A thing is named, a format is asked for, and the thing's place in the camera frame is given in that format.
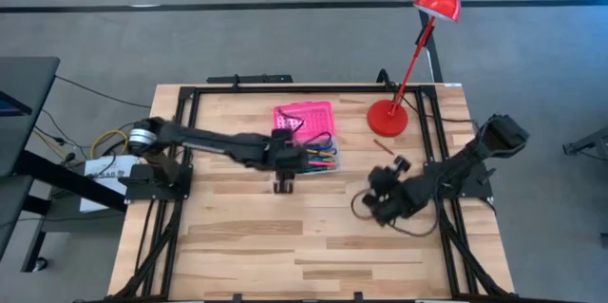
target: cable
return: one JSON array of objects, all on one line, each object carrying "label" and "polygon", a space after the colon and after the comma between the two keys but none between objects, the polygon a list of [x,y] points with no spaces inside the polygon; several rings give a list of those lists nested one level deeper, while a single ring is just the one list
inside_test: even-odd
[{"label": "cable", "polygon": [[364,216],[361,216],[361,215],[357,214],[357,212],[354,211],[354,202],[357,200],[357,198],[360,197],[361,195],[367,194],[370,191],[371,191],[371,189],[359,190],[356,194],[354,194],[354,196],[351,199],[351,212],[358,219],[362,219],[362,220],[373,219],[373,215],[370,215],[368,217],[364,217]]},{"label": "cable", "polygon": [[104,170],[98,172],[96,175],[89,174],[89,175],[86,175],[85,177],[90,178],[90,179],[97,179],[98,177],[100,177],[102,175],[103,172],[105,172],[105,170],[109,169],[110,166],[112,166],[112,164],[114,164],[114,161],[116,161],[116,154],[112,155],[112,161],[110,162],[110,164],[108,164],[104,168]]},{"label": "cable", "polygon": [[293,116],[293,115],[289,115],[289,114],[283,112],[283,110],[280,109],[280,108],[278,109],[278,113],[280,115],[282,115],[283,117],[287,118],[287,119],[293,119],[293,120],[297,120],[297,121],[300,122],[300,124],[295,127],[294,134],[295,134],[295,132],[297,132],[304,125],[304,119],[302,119],[302,118],[299,118],[299,117],[296,117],[296,116]]},{"label": "cable", "polygon": [[320,138],[322,136],[328,136],[328,139],[324,142],[324,144],[329,144],[330,142],[332,142],[332,134],[330,132],[321,132],[321,133],[317,134],[316,136],[314,136],[314,137],[308,139],[307,141],[303,142],[302,145],[308,145],[312,141],[314,141],[317,138]]},{"label": "cable", "polygon": [[152,213],[152,207],[154,206],[154,200],[150,200],[150,204],[148,205],[148,211],[145,213],[145,220],[143,222],[143,231],[142,231],[142,240],[140,241],[140,248],[137,251],[137,259],[135,260],[135,271],[136,273],[138,268],[140,267],[140,259],[142,258],[142,250],[143,250],[143,241],[145,240],[145,233],[148,230],[148,221],[150,220],[150,214]]},{"label": "cable", "polygon": [[[392,90],[394,92],[392,99],[395,100],[399,93],[399,90],[398,90],[399,87],[397,86],[397,84],[395,82],[390,82],[389,86],[392,87]],[[403,99],[406,102],[406,104],[408,104],[409,108],[411,108],[414,112],[416,112],[416,114],[420,115],[420,113],[418,112],[418,109],[416,109],[416,107],[414,107],[413,104],[411,104],[408,101],[408,99],[406,99],[405,93],[401,96],[401,99]],[[426,117],[430,118],[430,119],[435,118],[434,116],[432,116],[430,114],[427,114]],[[475,123],[474,120],[469,120],[469,119],[447,119],[447,118],[442,117],[441,120],[444,122],[448,122],[448,123]]]},{"label": "cable", "polygon": [[90,217],[90,218],[56,218],[56,219],[49,219],[49,218],[19,218],[15,221],[9,221],[9,222],[5,222],[3,224],[0,224],[0,228],[3,228],[4,226],[8,226],[12,223],[17,223],[17,222],[21,222],[21,221],[34,221],[34,220],[43,220],[44,222],[61,222],[61,221],[72,221],[72,220],[90,220],[90,219],[99,219],[99,218],[115,218],[115,217],[124,217],[124,214],[115,214],[115,215],[111,215],[111,216],[104,216],[104,217]]},{"label": "cable", "polygon": [[61,160],[64,160],[66,158],[66,153],[59,146],[53,145],[51,142],[47,141],[47,138],[45,138],[45,136],[43,136],[42,134],[38,133],[38,131],[33,132],[36,136],[38,136],[38,138],[40,138],[40,140],[42,140],[43,143],[48,146],[48,148],[52,152],[55,153],[55,155],[57,155],[57,157],[59,157]]},{"label": "cable", "polygon": [[[116,129],[117,129],[117,130],[121,130],[121,131],[122,131],[122,130],[123,130],[125,127],[130,126],[130,125],[132,125],[132,124],[134,124],[134,123],[136,123],[136,122],[130,122],[130,123],[126,123],[126,124],[122,125],[121,127],[116,128]],[[99,146],[99,145],[103,144],[104,142],[109,141],[111,138],[112,138],[112,136],[105,136],[105,137],[104,137],[104,138],[103,138],[101,141],[99,141],[99,142],[97,143],[97,146]]]},{"label": "cable", "polygon": [[77,162],[76,162],[76,163],[74,163],[74,164],[68,164],[68,163],[67,163],[67,164],[65,164],[65,167],[66,167],[66,169],[68,169],[68,170],[72,170],[72,169],[74,169],[76,166],[81,165],[81,164],[84,164],[85,162],[86,162],[86,161],[77,161]]},{"label": "cable", "polygon": [[66,140],[65,140],[65,139],[63,139],[63,138],[61,138],[61,137],[53,136],[53,135],[51,135],[50,133],[47,133],[47,132],[43,131],[43,130],[42,130],[40,127],[38,127],[38,126],[36,126],[36,125],[34,126],[34,128],[35,128],[35,129],[36,129],[38,132],[42,133],[43,135],[45,135],[45,136],[47,136],[47,137],[51,138],[52,140],[54,140],[55,142],[57,142],[57,143],[59,144],[59,146],[64,146],[64,145],[72,145],[72,146],[76,146],[76,145],[74,145],[74,144],[73,144],[73,143],[71,143],[71,142],[66,142]]},{"label": "cable", "polygon": [[64,136],[67,140],[72,142],[72,144],[74,146],[76,146],[80,149],[80,152],[83,154],[83,157],[85,157],[85,160],[86,160],[86,154],[85,154],[85,150],[83,149],[83,147],[81,145],[79,145],[77,142],[75,142],[74,140],[72,140],[70,137],[68,137],[67,134],[64,133],[64,131],[59,127],[57,122],[55,122],[55,119],[53,118],[53,116],[50,113],[46,112],[44,110],[44,108],[42,109],[42,112],[45,113],[46,115],[48,115],[48,117],[50,118],[50,121],[53,123],[53,125],[55,125],[55,128],[57,128],[57,130],[59,131],[59,133],[62,134],[62,136]]},{"label": "cable", "polygon": [[417,232],[412,232],[412,231],[408,231],[405,230],[403,228],[399,228],[397,226],[395,226],[394,222],[392,224],[388,224],[388,226],[390,228],[392,228],[393,230],[411,236],[411,237],[427,237],[429,235],[431,235],[433,232],[435,232],[435,229],[437,229],[437,226],[439,225],[439,215],[442,209],[442,206],[439,204],[439,187],[441,186],[439,184],[439,178],[442,177],[444,175],[445,171],[442,172],[441,174],[439,174],[439,176],[437,176],[437,178],[435,179],[435,183],[433,184],[433,186],[435,187],[435,194],[434,194],[434,202],[435,202],[435,220],[433,221],[432,226],[430,226],[430,228],[428,228],[426,231],[422,232],[422,233],[417,233]]},{"label": "cable", "polygon": [[107,99],[109,99],[109,100],[113,100],[113,101],[118,102],[118,103],[122,103],[122,104],[129,104],[129,105],[136,106],[136,107],[141,107],[141,108],[152,108],[152,106],[149,106],[149,105],[145,105],[145,104],[134,104],[134,103],[131,103],[131,102],[128,102],[128,101],[125,101],[125,100],[121,100],[121,99],[117,99],[117,98],[111,97],[111,96],[109,96],[109,95],[107,95],[107,94],[104,94],[104,93],[102,93],[102,92],[99,92],[99,91],[97,91],[97,90],[95,90],[95,89],[91,89],[91,88],[86,87],[86,86],[84,86],[84,85],[77,84],[77,83],[75,83],[75,82],[73,82],[73,81],[71,81],[71,80],[68,80],[68,79],[66,79],[66,78],[63,78],[63,77],[61,77],[61,76],[59,76],[59,75],[55,75],[55,77],[56,77],[57,79],[59,79],[59,80],[65,81],[65,82],[67,82],[67,83],[69,83],[69,84],[72,84],[72,85],[76,85],[77,87],[79,87],[79,88],[81,88],[81,89],[88,90],[88,91],[89,91],[89,92],[91,92],[91,93],[95,93],[95,94],[97,94],[97,95],[99,95],[99,96],[103,96],[104,98],[107,98]]},{"label": "cable", "polygon": [[122,144],[124,144],[124,141],[117,141],[115,143],[113,143],[112,145],[110,145],[102,154],[102,156],[108,156],[110,154],[110,152],[114,151],[115,148],[121,146]]},{"label": "cable", "polygon": [[126,134],[121,131],[120,129],[116,129],[116,130],[109,130],[104,132],[104,134],[102,134],[99,138],[97,138],[97,140],[95,140],[95,142],[93,142],[93,144],[91,145],[91,150],[90,150],[90,158],[95,159],[95,148],[97,147],[97,144],[100,142],[101,139],[103,139],[104,137],[108,137],[108,136],[112,136],[115,134],[119,134],[124,138],[124,146],[123,146],[123,151],[121,151],[121,154],[124,153],[124,151],[126,151],[126,145],[128,143],[129,138],[126,136]]}]

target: table leg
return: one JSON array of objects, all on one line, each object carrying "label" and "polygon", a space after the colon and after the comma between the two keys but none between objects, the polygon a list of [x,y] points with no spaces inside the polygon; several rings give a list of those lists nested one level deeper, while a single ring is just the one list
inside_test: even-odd
[{"label": "table leg", "polygon": [[36,237],[29,245],[26,259],[21,266],[21,272],[33,272],[36,268],[36,260],[38,260],[40,249],[42,249],[42,244],[47,236],[47,232],[42,231],[43,224],[44,222],[41,221],[36,228]]},{"label": "table leg", "polygon": [[48,199],[40,199],[33,197],[32,195],[28,195],[26,197],[26,201],[23,202],[22,210],[28,211],[30,213],[39,214],[44,216],[48,212],[48,208],[50,208],[50,200]]},{"label": "table leg", "polygon": [[124,195],[29,151],[21,152],[19,161],[15,165],[15,172],[30,175],[37,180],[70,191],[81,198],[90,199],[120,212],[126,212]]}]

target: black cable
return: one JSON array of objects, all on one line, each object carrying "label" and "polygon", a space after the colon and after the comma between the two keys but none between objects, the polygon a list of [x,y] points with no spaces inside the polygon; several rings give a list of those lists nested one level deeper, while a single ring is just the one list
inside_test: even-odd
[{"label": "black cable", "polygon": [[40,132],[41,134],[51,138],[52,140],[54,140],[55,142],[57,142],[59,144],[59,146],[64,146],[64,145],[72,145],[72,146],[76,146],[71,142],[66,142],[65,139],[61,138],[61,137],[57,137],[57,136],[53,136],[50,133],[47,133],[45,131],[43,131],[40,127],[38,126],[34,126],[34,128],[36,129],[36,131]]},{"label": "black cable", "polygon": [[57,124],[57,122],[55,122],[55,119],[53,118],[53,116],[50,113],[48,113],[47,111],[45,111],[44,108],[42,109],[42,112],[45,113],[46,115],[48,115],[48,117],[50,118],[50,121],[53,123],[53,125],[55,125],[55,128],[57,128],[57,130],[59,131],[59,133],[62,134],[62,136],[64,136],[68,141],[72,142],[74,146],[76,146],[78,149],[80,149],[80,152],[83,154],[83,157],[85,157],[85,160],[87,160],[85,150],[83,150],[83,147],[81,145],[79,145],[77,142],[75,142],[74,140],[72,140],[70,137],[68,137],[67,134],[64,132],[64,130],[62,130],[61,127],[59,127],[59,125]]},{"label": "black cable", "polygon": [[72,84],[72,85],[76,85],[77,87],[79,87],[79,88],[81,88],[81,89],[88,90],[88,91],[89,91],[89,92],[91,92],[91,93],[95,93],[95,94],[97,94],[97,95],[99,95],[99,96],[103,96],[104,98],[107,98],[107,99],[109,99],[109,100],[113,100],[113,101],[118,102],[118,103],[122,103],[122,104],[129,104],[129,105],[136,106],[136,107],[141,107],[141,108],[152,108],[152,106],[149,106],[149,105],[145,105],[145,104],[134,104],[134,103],[131,103],[131,102],[128,102],[128,101],[125,101],[125,100],[121,100],[121,99],[117,99],[117,98],[111,97],[111,96],[109,96],[109,95],[107,95],[107,94],[104,94],[104,93],[102,93],[102,92],[99,92],[99,91],[97,91],[97,90],[95,90],[95,89],[91,89],[91,88],[86,87],[86,86],[84,86],[84,85],[80,85],[80,84],[75,83],[75,82],[73,82],[73,81],[71,81],[71,80],[68,80],[68,79],[66,79],[66,78],[63,78],[63,77],[61,77],[61,76],[59,76],[59,75],[55,75],[55,77],[56,77],[57,79],[59,79],[59,80],[65,81],[65,82],[67,82],[67,83],[69,83],[69,84]]},{"label": "black cable", "polygon": [[437,226],[439,225],[439,216],[440,216],[440,211],[441,211],[441,205],[439,204],[440,198],[439,198],[439,187],[441,186],[439,183],[439,178],[442,177],[444,175],[445,172],[439,174],[439,176],[437,176],[437,178],[435,179],[435,182],[433,184],[433,186],[435,187],[435,194],[433,195],[434,197],[434,202],[435,202],[435,220],[433,221],[432,226],[430,226],[430,228],[428,228],[426,231],[422,232],[422,233],[417,233],[417,232],[412,232],[412,231],[408,231],[405,230],[403,228],[399,228],[397,226],[395,226],[394,222],[393,223],[388,223],[387,225],[392,228],[393,230],[411,236],[411,237],[427,237],[429,235],[431,235],[433,232],[435,232],[435,230],[437,229]]},{"label": "black cable", "polygon": [[62,161],[60,163],[60,165],[65,167],[66,164],[68,164],[69,162],[74,161],[74,160],[76,160],[76,155],[74,155],[73,152],[70,152],[66,155],[66,158],[64,159],[64,161]]},{"label": "black cable", "polygon": [[150,204],[148,205],[148,211],[145,213],[145,220],[143,222],[143,231],[142,231],[142,240],[140,241],[140,248],[137,251],[137,259],[135,260],[135,271],[136,273],[138,268],[140,267],[140,259],[142,258],[142,250],[143,250],[143,241],[145,240],[145,233],[148,231],[148,221],[150,220],[150,214],[152,214],[152,207],[154,206],[154,200],[150,200]]},{"label": "black cable", "polygon": [[47,142],[47,141],[42,140],[42,142],[43,142],[43,143],[44,143],[44,144],[45,144],[45,145],[48,147],[48,149],[49,149],[50,151],[52,151],[52,152],[53,152],[55,155],[57,155],[57,157],[59,157],[59,159],[60,159],[60,160],[63,160],[63,159],[64,159],[64,156],[60,155],[60,154],[59,154],[59,152],[55,151],[55,149],[54,149],[54,148],[50,147],[50,145],[48,144],[48,142]]},{"label": "black cable", "polygon": [[[136,122],[126,123],[126,124],[122,125],[121,127],[117,128],[117,130],[122,131],[125,127],[130,126],[130,125],[132,125],[134,123],[136,123]],[[103,139],[101,139],[100,141],[97,142],[97,146],[99,147],[101,144],[103,144],[104,142],[109,141],[114,136],[116,136],[116,135],[115,134],[110,134],[108,136],[105,136]]]},{"label": "black cable", "polygon": [[112,154],[112,156],[113,156],[113,157],[112,157],[112,161],[110,162],[110,164],[108,164],[108,165],[107,165],[107,166],[104,168],[104,170],[102,170],[102,171],[98,172],[96,175],[89,174],[89,175],[86,175],[85,177],[90,178],[90,179],[92,179],[92,180],[93,180],[93,179],[97,179],[98,177],[100,177],[100,176],[102,175],[102,173],[103,173],[105,170],[109,169],[109,168],[110,168],[110,166],[112,166],[112,164],[114,164],[114,161],[116,161],[116,154],[115,154],[115,153],[113,153],[113,154]]},{"label": "black cable", "polygon": [[73,163],[73,164],[66,163],[64,165],[64,167],[68,170],[73,170],[76,166],[84,164],[84,163],[85,163],[85,161],[77,161],[76,163]]},{"label": "black cable", "polygon": [[303,142],[302,145],[308,145],[312,141],[315,141],[316,139],[323,137],[323,136],[328,136],[328,139],[324,142],[324,144],[329,144],[330,142],[332,142],[332,134],[330,132],[321,132],[321,133],[317,134],[316,136],[309,138],[307,141]]},{"label": "black cable", "polygon": [[[416,109],[413,106],[413,104],[411,104],[408,101],[408,99],[406,99],[406,95],[405,94],[401,98],[406,102],[406,104],[408,104],[409,108],[411,108],[414,112],[416,112],[416,114],[420,114],[420,113],[418,113],[418,109]],[[433,117],[430,114],[427,114],[427,118],[434,119],[435,117]],[[448,119],[448,118],[442,117],[441,120],[444,121],[444,122],[448,122],[448,123],[473,123],[473,121],[470,120],[470,119]]]},{"label": "black cable", "polygon": [[108,156],[112,151],[114,151],[115,148],[123,145],[126,141],[125,140],[119,140],[115,143],[113,143],[111,146],[109,146],[104,153],[102,154],[102,156]]},{"label": "black cable", "polygon": [[364,216],[359,215],[357,212],[354,211],[354,202],[357,200],[357,198],[360,197],[360,196],[362,196],[362,195],[364,195],[364,194],[367,194],[370,191],[371,191],[371,189],[359,190],[356,194],[354,194],[354,196],[351,199],[351,212],[358,219],[362,219],[362,220],[373,219],[373,215],[370,215],[368,217],[364,217]]},{"label": "black cable", "polygon": [[49,219],[49,218],[19,218],[19,219],[15,220],[15,221],[9,221],[9,222],[5,222],[3,224],[0,224],[0,228],[3,228],[4,226],[10,225],[12,223],[17,223],[17,222],[21,222],[21,221],[43,220],[44,222],[61,222],[61,221],[72,221],[72,220],[90,220],[90,219],[98,219],[98,218],[115,218],[115,217],[124,217],[124,214],[115,214],[115,215],[111,215],[111,216],[90,217],[90,218],[56,218],[56,219]]},{"label": "black cable", "polygon": [[300,123],[298,124],[298,126],[296,126],[295,129],[294,129],[294,134],[295,134],[295,132],[297,132],[304,125],[304,119],[302,119],[302,118],[299,118],[299,117],[296,117],[296,116],[293,116],[293,115],[289,115],[289,114],[283,112],[283,110],[280,109],[280,108],[278,109],[278,113],[280,115],[282,115],[283,117],[287,118],[287,119],[293,119],[293,120],[300,121]]}]

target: yellow cable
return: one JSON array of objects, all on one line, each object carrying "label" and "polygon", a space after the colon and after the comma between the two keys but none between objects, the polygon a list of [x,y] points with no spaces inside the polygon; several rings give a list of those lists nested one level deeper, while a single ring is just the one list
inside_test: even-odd
[{"label": "yellow cable", "polygon": [[121,154],[123,154],[124,151],[126,151],[126,145],[129,143],[129,138],[126,137],[126,134],[121,130],[106,131],[103,135],[99,136],[99,138],[97,140],[95,140],[95,142],[91,145],[90,158],[92,160],[95,159],[95,148],[97,147],[97,144],[100,142],[100,140],[102,140],[104,137],[115,135],[115,134],[121,135],[124,138],[124,145],[123,145],[123,150],[121,151]]},{"label": "yellow cable", "polygon": [[64,159],[66,158],[66,152],[61,149],[61,147],[54,145],[52,142],[48,141],[45,136],[41,135],[38,131],[33,131],[38,138],[40,138],[48,147],[50,147],[53,151],[60,154]]}]

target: lamp base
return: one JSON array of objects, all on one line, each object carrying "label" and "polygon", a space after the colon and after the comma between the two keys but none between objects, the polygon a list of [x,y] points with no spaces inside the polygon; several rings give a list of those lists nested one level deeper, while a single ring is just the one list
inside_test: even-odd
[{"label": "lamp base", "polygon": [[368,124],[373,132],[384,137],[394,137],[406,129],[408,125],[408,112],[401,105],[390,115],[391,100],[381,100],[370,107],[368,111]]}]

